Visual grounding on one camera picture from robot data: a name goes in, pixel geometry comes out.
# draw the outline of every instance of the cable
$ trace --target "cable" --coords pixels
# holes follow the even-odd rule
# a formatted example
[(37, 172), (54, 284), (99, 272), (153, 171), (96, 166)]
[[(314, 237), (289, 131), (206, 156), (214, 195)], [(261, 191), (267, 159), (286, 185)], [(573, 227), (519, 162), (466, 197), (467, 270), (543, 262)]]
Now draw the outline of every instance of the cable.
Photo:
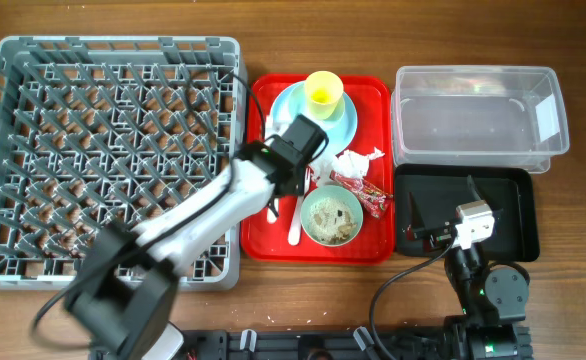
[(380, 296), (382, 295), (384, 290), (386, 290), (386, 288), (388, 288), (391, 284), (400, 280), (401, 278), (405, 277), (406, 275), (409, 275), (409, 274), (414, 273), (418, 270), (421, 270), (421, 269), (433, 264), (434, 262), (440, 260), (441, 258), (444, 257), (444, 255), (446, 255), (449, 252), (449, 250), (451, 250), (452, 246), (453, 246), (453, 242), (451, 242), (449, 244), (449, 246), (447, 246), (446, 249), (444, 249), (444, 251), (440, 255), (438, 255), (432, 259), (429, 259), (421, 264), (415, 265), (412, 268), (405, 270), (405, 271), (402, 271), (401, 273), (388, 279), (382, 286), (380, 286), (380, 288), (375, 293), (375, 296), (373, 296), (373, 300), (371, 300), (371, 307), (369, 309), (369, 322), (371, 323), (371, 332), (373, 333), (373, 340), (375, 341), (375, 344), (377, 344), (377, 346), (379, 346), (380, 349), (382, 349), (382, 352), (384, 353), (384, 355), (386, 355), (386, 357), (388, 357), (389, 359), (396, 360), (395, 357), (393, 356), (393, 354), (391, 354), (391, 352), (386, 348), (386, 346), (384, 346), (384, 344), (382, 344), (382, 340), (380, 340), (380, 337), (377, 334), (377, 330), (375, 329), (375, 305), (377, 305), (377, 300), (380, 298)]
[[(193, 78), (206, 72), (208, 70), (202, 70), (202, 71), (198, 71), (195, 74), (193, 74), (186, 82), (186, 88), (190, 88), (192, 82), (193, 82)], [(248, 86), (248, 84), (242, 80), (239, 76), (235, 75), (235, 73), (231, 72), (229, 73), (231, 74), (231, 76), (235, 77), (247, 90), (247, 92), (251, 95), (251, 97), (253, 98), (253, 100), (255, 101), (255, 103), (257, 104), (257, 108), (258, 111), (260, 113), (260, 120), (262, 122), (262, 139), (264, 139), (264, 131), (266, 128), (266, 119), (264, 118), (264, 113), (262, 112), (262, 107), (260, 106), (260, 103), (257, 100), (257, 96), (255, 96), (255, 94), (253, 93), (253, 91), (251, 90), (251, 88)], [(185, 107), (188, 109), (189, 113), (190, 112), (194, 112), (191, 104), (189, 104), (189, 102), (187, 101), (187, 103), (185, 104)], [(199, 210), (197, 210), (196, 212), (194, 212), (191, 216), (189, 216), (188, 218), (180, 221), (178, 224), (176, 224), (175, 226), (169, 228), (168, 230), (166, 230), (164, 233), (162, 233), (161, 235), (159, 235), (157, 238), (149, 241), (148, 243), (144, 244), (143, 246), (129, 251), (128, 253), (122, 254), (119, 257), (111, 260), (110, 262), (108, 262), (107, 264), (105, 264), (104, 266), (100, 267), (100, 268), (96, 268), (93, 271), (89, 272), (88, 274), (83, 274), (82, 278), (80, 279), (75, 279), (75, 281), (73, 281), (71, 284), (69, 284), (69, 286), (67, 286), (66, 288), (60, 290), (57, 294), (55, 294), (51, 299), (49, 299), (49, 301), (47, 301), (44, 306), (42, 306), (42, 308), (37, 312), (37, 314), (35, 314), (35, 317), (33, 318), (33, 321), (31, 322), (31, 327), (30, 327), (30, 331), (29, 331), (29, 335), (31, 337), (31, 339), (38, 345), (43, 346), (43, 347), (47, 347), (53, 350), (58, 350), (58, 351), (76, 351), (76, 350), (85, 350), (88, 349), (90, 347), (90, 344), (61, 344), (61, 343), (57, 343), (55, 341), (52, 341), (50, 339), (45, 338), (44, 336), (42, 336), (38, 331), (37, 331), (37, 327), (39, 325), (39, 323), (41, 322), (41, 320), (44, 318), (44, 315), (46, 315), (46, 313), (51, 310), (51, 308), (57, 304), (62, 298), (64, 298), (64, 296), (66, 296), (71, 290), (77, 288), (78, 286), (86, 283), (88, 280), (92, 279), (95, 275), (97, 275), (98, 273), (104, 271), (104, 269), (109, 269), (115, 266), (118, 266), (136, 256), (138, 256), (139, 254), (145, 253), (148, 249), (150, 249), (151, 247), (153, 247), (153, 245), (159, 243), (160, 241), (166, 239), (167, 237), (173, 235), (175, 232), (177, 232), (179, 229), (183, 228), (184, 226), (186, 226), (188, 223), (190, 223), (191, 221), (193, 221), (195, 218), (197, 218), (198, 216), (202, 215), (204, 212), (208, 211), (211, 207), (213, 207), (217, 202), (219, 202), (222, 197), (224, 197), (226, 194), (228, 194), (228, 192), (231, 189), (231, 186), (233, 184), (233, 181), (235, 180), (235, 170), (233, 167), (233, 159), (229, 159), (229, 166), (230, 166), (230, 174), (229, 174), (229, 182), (226, 184), (226, 186), (224, 187), (224, 189), (222, 189), (222, 191), (220, 191), (220, 193), (213, 198), (213, 200), (211, 200), (210, 202), (208, 202), (206, 205), (204, 205), (203, 207), (201, 207)]]
[[(191, 76), (186, 80), (186, 85), (184, 85), (185, 88), (190, 89), (191, 85), (193, 84), (193, 79), (209, 72), (210, 69), (205, 69), (205, 70), (198, 70), (196, 72), (194, 72), (193, 74), (191, 74)], [(257, 95), (255, 95), (255, 93), (253, 92), (253, 90), (251, 90), (251, 87), (249, 86), (249, 84), (244, 81), (244, 79), (242, 79), (241, 77), (239, 77), (238, 75), (236, 75), (234, 72), (230, 72), (227, 75), (230, 75), (231, 77), (235, 78), (235, 80), (237, 80), (240, 84), (242, 84), (244, 86), (244, 88), (246, 89), (246, 92), (249, 94), (249, 96), (251, 96), (253, 98), (253, 101), (255, 101), (255, 105), (257, 105), (257, 111), (260, 114), (260, 122), (262, 123), (262, 137), (261, 139), (264, 139), (266, 136), (266, 117), (264, 117), (264, 111), (262, 111), (262, 105), (260, 105), (260, 102), (257, 100)], [(184, 104), (184, 106), (186, 107), (186, 110), (188, 111), (188, 113), (193, 113), (193, 115), (195, 117), (197, 117), (197, 113), (195, 112), (195, 110), (193, 110), (193, 107), (191, 106), (190, 101), (187, 101)]]
[(319, 158), (322, 153), (324, 152), (324, 150), (326, 150), (326, 148), (329, 146), (329, 136), (324, 133), (324, 147), (322, 148), (322, 150), (320, 150), (319, 153), (317, 153), (317, 155), (315, 155), (314, 157), (311, 158), (311, 160), (309, 161), (309, 164), (312, 163), (313, 161), (317, 160), (317, 158)]

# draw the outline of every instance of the black tray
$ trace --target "black tray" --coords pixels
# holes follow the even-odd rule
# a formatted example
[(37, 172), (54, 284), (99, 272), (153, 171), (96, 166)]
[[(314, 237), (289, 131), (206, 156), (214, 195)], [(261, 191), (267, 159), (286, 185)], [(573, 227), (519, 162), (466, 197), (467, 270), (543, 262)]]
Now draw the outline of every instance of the black tray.
[(531, 176), (522, 169), (405, 164), (395, 170), (397, 251), (407, 256), (426, 254), (421, 241), (407, 239), (411, 225), (410, 197), (427, 228), (455, 219), (458, 205), (475, 201), (467, 185), (472, 176), (480, 195), (493, 210), (502, 209), (493, 236), (482, 242), (495, 261), (534, 261), (540, 255)]

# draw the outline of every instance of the white label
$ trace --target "white label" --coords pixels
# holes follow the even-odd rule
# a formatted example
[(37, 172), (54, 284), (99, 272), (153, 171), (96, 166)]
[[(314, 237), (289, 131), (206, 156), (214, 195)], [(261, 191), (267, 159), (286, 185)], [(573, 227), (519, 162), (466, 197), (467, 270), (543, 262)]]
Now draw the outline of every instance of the white label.
[(537, 127), (540, 130), (540, 142), (560, 132), (560, 122), (557, 118), (555, 96), (551, 95), (535, 106)]

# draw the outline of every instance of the plastic grid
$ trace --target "plastic grid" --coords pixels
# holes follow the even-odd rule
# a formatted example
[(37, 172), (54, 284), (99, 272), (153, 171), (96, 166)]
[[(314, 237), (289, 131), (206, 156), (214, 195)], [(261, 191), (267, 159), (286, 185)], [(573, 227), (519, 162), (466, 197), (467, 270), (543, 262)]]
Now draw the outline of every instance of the plastic grid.
[[(148, 46), (151, 40), (160, 51), (144, 50), (142, 41)], [(1, 49), (12, 42), (27, 51), (3, 56)], [(235, 52), (229, 53), (228, 44), (223, 49), (225, 42)], [(60, 44), (80, 50), (64, 51)], [(122, 44), (133, 51), (117, 50)], [(120, 52), (131, 61), (113, 63), (124, 58)], [(237, 122), (244, 114), (238, 116), (243, 105), (237, 101), (244, 92), (228, 75), (246, 77), (240, 59), (239, 46), (228, 38), (5, 39), (0, 44), (0, 285), (16, 277), (74, 274), (102, 225), (118, 218), (131, 228), (171, 209), (218, 174), (224, 154), (241, 139), (235, 133), (242, 131)], [(206, 73), (185, 89), (191, 74), (201, 70)], [(186, 101), (196, 114), (188, 114)], [(236, 238), (233, 231), (225, 237)], [(231, 246), (237, 244), (220, 239), (182, 282), (227, 275), (229, 258), (237, 253)], [(118, 274), (132, 281), (141, 275), (126, 268)]]

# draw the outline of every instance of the bowl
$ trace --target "bowl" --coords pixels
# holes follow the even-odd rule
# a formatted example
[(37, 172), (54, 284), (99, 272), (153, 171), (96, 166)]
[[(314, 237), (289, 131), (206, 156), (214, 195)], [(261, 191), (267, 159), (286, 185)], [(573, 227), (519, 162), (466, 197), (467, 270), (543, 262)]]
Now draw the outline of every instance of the bowl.
[[(338, 244), (329, 244), (321, 241), (318, 237), (315, 236), (315, 234), (313, 234), (312, 231), (311, 221), (313, 221), (313, 219), (311, 209), (320, 201), (324, 201), (330, 198), (338, 200), (346, 205), (351, 213), (351, 216), (353, 217), (352, 222), (356, 224), (349, 237)], [(313, 241), (322, 246), (338, 247), (348, 244), (357, 236), (357, 234), (362, 229), (364, 213), (362, 212), (362, 205), (360, 205), (360, 201), (350, 191), (341, 186), (325, 185), (311, 191), (311, 193), (304, 199), (304, 202), (302, 203), (302, 210), (300, 212), (300, 220), (302, 222), (302, 228), (304, 229), (304, 232), (306, 232), (306, 234)]]

